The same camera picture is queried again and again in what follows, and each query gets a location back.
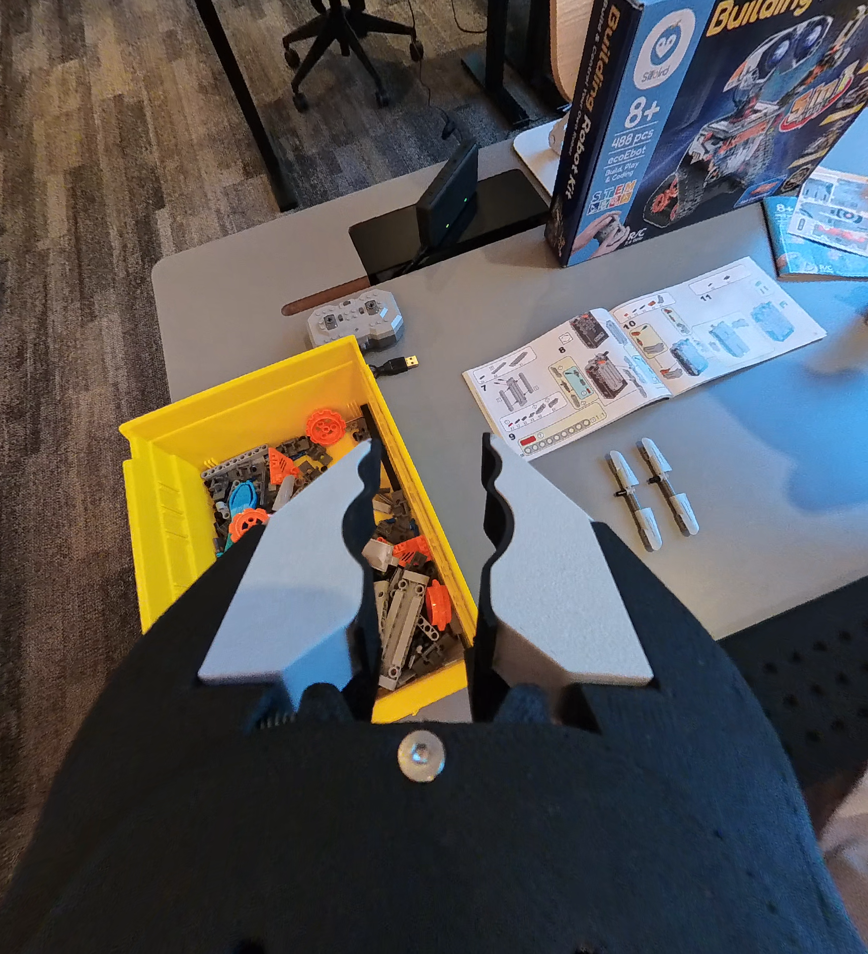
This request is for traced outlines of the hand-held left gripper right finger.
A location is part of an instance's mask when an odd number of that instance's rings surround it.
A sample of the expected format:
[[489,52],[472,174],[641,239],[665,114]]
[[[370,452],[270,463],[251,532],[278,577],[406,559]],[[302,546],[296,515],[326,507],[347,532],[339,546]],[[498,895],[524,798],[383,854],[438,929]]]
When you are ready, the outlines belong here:
[[491,432],[481,439],[482,568],[469,652],[473,719],[491,721],[517,686],[564,713],[572,687],[644,687],[654,673],[582,507]]

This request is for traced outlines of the yellow parts bin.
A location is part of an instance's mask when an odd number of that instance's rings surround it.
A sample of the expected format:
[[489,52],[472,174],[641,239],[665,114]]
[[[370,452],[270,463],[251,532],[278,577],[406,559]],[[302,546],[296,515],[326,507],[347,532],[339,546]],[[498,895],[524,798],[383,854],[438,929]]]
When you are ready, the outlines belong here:
[[215,562],[214,520],[202,471],[261,445],[302,434],[331,408],[352,420],[370,409],[440,579],[450,594],[463,648],[475,635],[474,597],[395,418],[356,343],[323,345],[179,399],[120,425],[131,548],[146,632]]

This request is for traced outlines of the instruction booklet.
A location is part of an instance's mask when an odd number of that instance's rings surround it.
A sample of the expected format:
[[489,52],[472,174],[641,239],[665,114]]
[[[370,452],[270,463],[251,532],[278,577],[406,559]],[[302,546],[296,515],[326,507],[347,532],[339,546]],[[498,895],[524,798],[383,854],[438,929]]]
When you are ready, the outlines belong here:
[[540,458],[657,402],[823,340],[752,258],[595,308],[464,372],[492,431]]

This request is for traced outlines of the grey desk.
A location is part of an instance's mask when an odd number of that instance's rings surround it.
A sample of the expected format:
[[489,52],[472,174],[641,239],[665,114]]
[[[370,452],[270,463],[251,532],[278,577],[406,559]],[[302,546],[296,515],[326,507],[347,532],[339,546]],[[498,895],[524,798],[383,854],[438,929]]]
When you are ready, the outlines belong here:
[[[283,308],[354,280],[348,229],[412,204],[435,168],[167,256],[153,269],[169,397],[305,348]],[[533,229],[389,283],[417,369],[380,388],[474,594],[486,421],[465,370],[589,307],[744,256],[769,275],[760,206],[561,269]],[[827,331],[792,354],[612,424],[537,469],[631,546],[716,638],[868,575],[868,281],[782,280]]]

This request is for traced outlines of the black perforated chair seat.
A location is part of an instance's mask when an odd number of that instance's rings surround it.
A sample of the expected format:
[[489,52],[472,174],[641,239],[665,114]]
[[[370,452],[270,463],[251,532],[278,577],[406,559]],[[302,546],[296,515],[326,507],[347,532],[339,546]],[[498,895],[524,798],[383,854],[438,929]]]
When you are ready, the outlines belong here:
[[802,788],[868,760],[868,576],[721,639]]

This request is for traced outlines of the grey remote controller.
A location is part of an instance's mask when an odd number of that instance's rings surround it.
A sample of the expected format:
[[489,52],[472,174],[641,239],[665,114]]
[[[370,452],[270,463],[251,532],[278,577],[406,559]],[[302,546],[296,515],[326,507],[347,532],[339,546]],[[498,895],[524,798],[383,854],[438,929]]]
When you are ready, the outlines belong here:
[[353,337],[361,351],[380,351],[398,343],[403,333],[400,308],[393,294],[386,290],[368,289],[353,297],[322,304],[307,318],[310,348]]

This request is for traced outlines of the blue manual booklet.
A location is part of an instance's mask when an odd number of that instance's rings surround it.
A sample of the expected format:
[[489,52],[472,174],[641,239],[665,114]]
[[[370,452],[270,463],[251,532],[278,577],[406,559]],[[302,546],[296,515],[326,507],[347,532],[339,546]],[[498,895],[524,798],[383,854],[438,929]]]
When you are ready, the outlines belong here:
[[868,279],[868,257],[837,249],[789,233],[796,200],[767,197],[763,214],[779,276],[812,275],[840,279]]

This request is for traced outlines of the black power adapter box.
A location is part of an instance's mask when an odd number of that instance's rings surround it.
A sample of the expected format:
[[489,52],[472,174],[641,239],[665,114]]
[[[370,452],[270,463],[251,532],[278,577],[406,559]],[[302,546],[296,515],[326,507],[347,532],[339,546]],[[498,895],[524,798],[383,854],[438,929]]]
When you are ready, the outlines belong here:
[[419,250],[432,252],[456,242],[475,216],[478,145],[460,142],[416,203]]

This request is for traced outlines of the wooden sheet stand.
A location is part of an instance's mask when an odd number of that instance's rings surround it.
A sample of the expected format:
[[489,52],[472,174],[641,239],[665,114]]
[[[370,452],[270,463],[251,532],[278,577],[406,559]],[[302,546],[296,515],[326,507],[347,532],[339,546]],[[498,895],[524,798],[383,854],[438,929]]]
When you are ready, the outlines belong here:
[[555,120],[518,134],[514,152],[542,190],[551,197],[576,87],[591,1],[532,2],[527,30],[527,78]]

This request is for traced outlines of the colourful sticker sheet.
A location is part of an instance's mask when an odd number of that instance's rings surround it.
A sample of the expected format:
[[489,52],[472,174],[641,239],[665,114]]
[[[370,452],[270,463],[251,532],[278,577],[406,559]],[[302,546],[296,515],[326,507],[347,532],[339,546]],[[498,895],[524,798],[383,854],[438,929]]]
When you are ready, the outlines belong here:
[[817,168],[800,189],[788,233],[868,258],[868,176]]

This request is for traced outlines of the blue robot kit box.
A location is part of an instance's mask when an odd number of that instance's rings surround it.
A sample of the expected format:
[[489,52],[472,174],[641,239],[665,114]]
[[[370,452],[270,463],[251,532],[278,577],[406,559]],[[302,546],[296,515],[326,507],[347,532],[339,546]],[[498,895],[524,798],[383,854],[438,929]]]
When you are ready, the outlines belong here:
[[797,193],[868,106],[868,1],[597,1],[552,190],[562,267]]

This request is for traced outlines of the black swivel office chair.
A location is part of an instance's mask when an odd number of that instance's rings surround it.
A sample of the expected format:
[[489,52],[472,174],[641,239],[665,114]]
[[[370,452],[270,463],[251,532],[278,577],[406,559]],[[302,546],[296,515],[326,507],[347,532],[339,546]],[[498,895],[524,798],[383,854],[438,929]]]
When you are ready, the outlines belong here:
[[370,57],[363,49],[361,40],[372,33],[408,36],[409,54],[419,64],[424,59],[424,46],[417,36],[416,26],[370,14],[365,2],[313,1],[317,16],[282,37],[284,59],[294,72],[291,89],[292,101],[298,113],[308,110],[308,100],[301,84],[332,44],[337,44],[343,56],[355,54],[375,85],[378,107],[389,105],[389,96]]

